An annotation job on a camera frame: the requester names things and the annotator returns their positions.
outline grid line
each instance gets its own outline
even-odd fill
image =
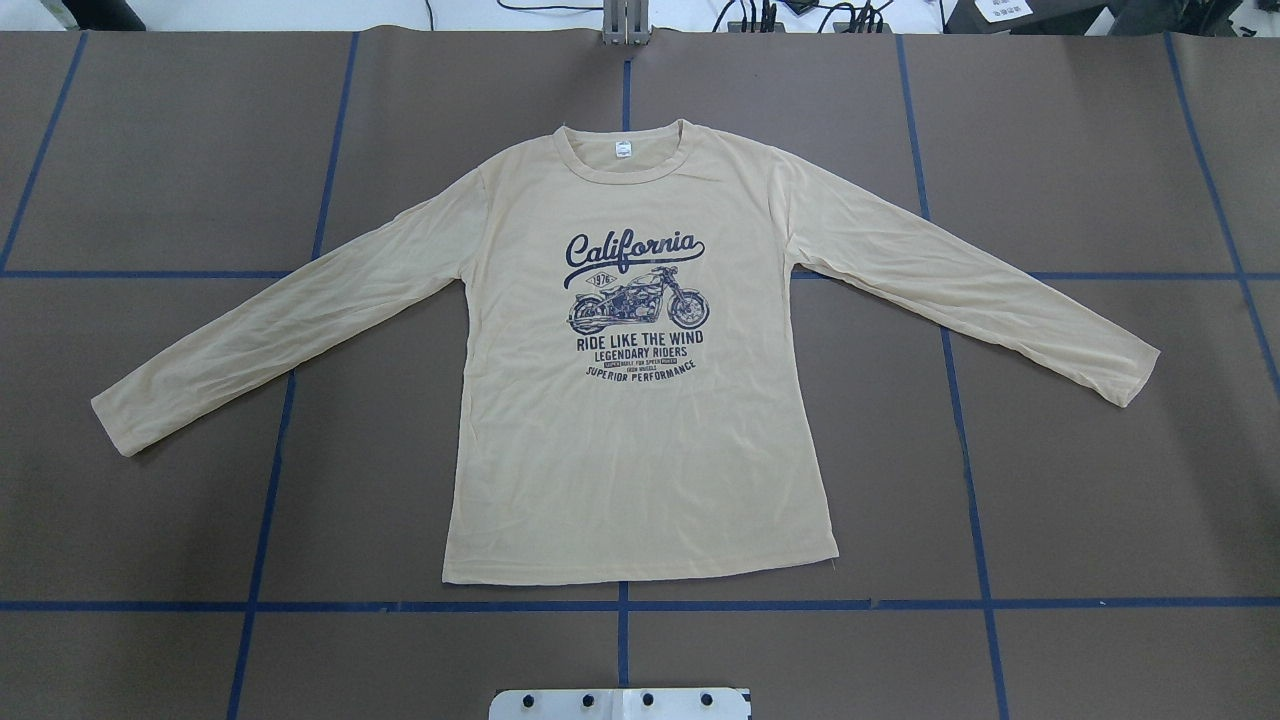
[[[1187,123],[1187,135],[1192,141],[1192,149],[1196,151],[1196,161],[1199,164],[1201,174],[1204,177],[1204,187],[1208,191],[1210,200],[1213,202],[1213,214],[1217,215],[1217,224],[1222,231],[1222,242],[1226,243],[1226,251],[1231,256],[1231,266],[1235,269],[1235,277],[1240,284],[1240,293],[1244,295],[1244,305],[1249,311],[1249,320],[1253,323],[1253,333],[1257,336],[1258,347],[1262,351],[1262,361],[1271,375],[1271,386],[1276,396],[1280,397],[1280,370],[1276,370],[1275,356],[1271,354],[1271,343],[1267,342],[1267,333],[1262,327],[1262,319],[1258,316],[1258,307],[1253,302],[1253,292],[1249,290],[1249,279],[1244,274],[1240,252],[1235,247],[1231,224],[1226,220],[1226,210],[1222,209],[1222,199],[1217,193],[1217,183],[1213,182],[1213,173],[1210,170],[1208,160],[1204,158],[1204,147],[1201,145],[1199,132],[1196,129],[1196,119],[1192,117],[1190,104],[1187,102],[1187,88],[1183,86],[1183,72],[1178,64],[1178,53],[1174,50],[1174,36],[1167,31],[1165,32],[1165,51],[1169,55],[1169,69],[1172,72],[1174,87],[1178,91],[1178,104],[1181,106],[1183,120]]]
[[[338,154],[342,150],[342,131],[347,117],[347,102],[351,99],[351,78],[356,67],[356,53],[360,46],[360,32],[351,33],[347,49],[347,69],[342,81],[342,95],[338,100],[338,117],[334,120],[333,143],[329,147],[329,165],[325,169],[324,192],[320,197],[320,211],[316,218],[315,242],[311,246],[311,260],[320,256],[324,245],[325,222],[329,217],[329,201],[333,196],[334,176],[338,172]],[[275,437],[275,455],[271,459],[271,478],[268,483],[266,502],[262,509],[262,527],[257,537],[257,552],[253,556],[253,575],[250,582],[248,602],[244,606],[244,624],[241,630],[241,646],[236,657],[236,671],[232,680],[230,698],[227,701],[227,720],[236,720],[239,714],[241,691],[244,687],[244,669],[248,665],[248,652],[253,641],[253,621],[257,616],[257,600],[262,587],[262,568],[266,564],[266,547],[271,537],[271,519],[275,515],[275,498],[280,487],[280,470],[284,466],[284,439],[293,414],[293,396],[297,388],[297,372],[289,370],[289,382],[284,391],[284,409],[280,411],[280,429]]]
[[[911,163],[915,167],[915,187],[920,199],[920,217],[932,220],[929,213],[929,193],[924,182],[924,160],[920,154],[920,141],[915,126],[915,109],[911,102],[911,81],[906,63],[906,44],[901,35],[893,36],[897,47],[897,69],[902,78],[902,102],[906,106],[906,132],[911,140]],[[991,601],[991,579],[987,573],[987,552],[982,542],[982,519],[978,515],[978,492],[973,484],[973,465],[969,461],[969,438],[964,427],[964,409],[960,404],[960,383],[956,379],[955,356],[951,354],[951,331],[938,328],[942,334],[942,357],[947,369],[947,387],[951,393],[951,415],[960,443],[960,456],[964,466],[964,483],[969,498],[969,536],[973,539],[973,559],[978,571],[978,588],[983,602]],[[991,607],[982,611],[987,628],[987,655],[991,660],[991,678],[996,692],[996,708],[1000,720],[1009,720],[1009,698],[1005,691],[1005,667],[1000,659],[1000,634],[996,630],[996,614]]]
[[[4,270],[0,278],[14,279],[280,279],[293,270]]]
[[[253,553],[253,573],[250,579],[248,601],[244,602],[244,623],[241,626],[241,644],[236,653],[236,671],[232,675],[230,698],[227,701],[227,720],[236,720],[239,714],[241,689],[244,687],[244,669],[248,665],[250,644],[253,641],[253,621],[257,618],[257,597],[262,588],[262,566],[266,564],[266,543],[271,537],[271,519],[275,514],[275,496],[280,487],[280,469],[284,465],[284,436],[293,415],[293,393],[297,375],[289,370],[289,382],[284,389],[284,409],[280,410],[280,428],[275,436],[275,454],[271,457],[271,479],[266,486],[266,502],[262,509],[262,527],[257,534],[257,551]]]
[[[1038,281],[1234,281],[1234,273],[1028,273]]]
[[[257,615],[520,612],[955,612],[1280,609],[1280,596],[1048,597],[938,600],[550,600],[550,601],[259,601]],[[247,602],[4,600],[0,612],[243,612]]]
[[[618,687],[631,687],[631,583],[618,583]]]
[[[13,223],[9,224],[9,234],[5,237],[4,249],[0,250],[0,272],[4,272],[5,266],[9,264],[9,255],[13,252],[13,245],[18,241],[18,228],[22,227],[22,217],[27,213],[27,202],[31,201],[31,193],[36,188],[36,177],[40,176],[40,168],[45,164],[45,154],[49,151],[49,143],[54,140],[54,128],[58,127],[58,118],[63,114],[63,106],[67,104],[67,95],[72,90],[72,79],[76,77],[76,69],[79,68],[81,56],[84,55],[84,45],[88,44],[88,33],[81,31],[79,40],[76,42],[76,53],[72,55],[72,63],[67,68],[67,77],[63,78],[63,88],[58,92],[58,101],[54,102],[54,111],[49,115],[49,124],[45,127],[45,136],[40,140],[40,149],[36,150],[36,159],[31,163],[31,172],[27,174],[27,184],[22,188],[22,197],[18,200],[18,208],[13,213]]]

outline wire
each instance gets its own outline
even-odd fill
[[[822,23],[818,26],[818,32],[826,29],[827,20],[831,19],[831,14],[841,8],[849,8],[849,24],[850,27],[854,24],[855,15],[858,14],[858,8],[854,8],[852,3],[836,3],[835,5],[827,8],[827,14],[822,17]]]
[[[884,15],[881,10],[888,8],[893,4],[893,0],[888,0],[879,8],[867,1],[861,8],[855,8],[852,3],[836,3],[835,5],[813,5],[814,8],[827,10],[827,14],[822,18],[822,24],[818,26],[818,32],[822,32],[827,27],[827,20],[831,19],[831,14],[840,9],[849,10],[849,28],[841,32],[872,32],[872,27],[876,27],[874,32],[884,32]]]
[[[716,26],[712,27],[712,32],[719,32],[719,23],[724,19],[724,14],[728,13],[728,9],[733,6],[733,3],[735,0],[728,0],[728,3],[724,3],[724,6],[721,8],[721,14],[716,15]]]
[[[495,0],[498,5],[508,10],[599,10],[604,12],[604,6],[599,8],[585,8],[582,5],[508,5],[502,0]]]

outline metal bracket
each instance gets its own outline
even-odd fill
[[[648,45],[649,0],[604,0],[604,44]]]
[[[751,692],[740,688],[504,691],[489,720],[750,720]]]

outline beige t-shirt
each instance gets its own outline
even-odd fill
[[[178,341],[93,409],[133,455],[461,278],[471,328],[444,582],[814,562],[837,548],[792,350],[796,264],[1120,406],[1158,355],[795,155],[677,120],[559,128],[504,150]]]

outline shirt hem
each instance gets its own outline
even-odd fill
[[[833,557],[840,557],[840,550],[835,538],[831,538],[817,547],[767,557],[717,557],[652,565],[547,566],[445,561],[442,579],[451,585],[575,585],[623,580],[682,580],[794,568]]]

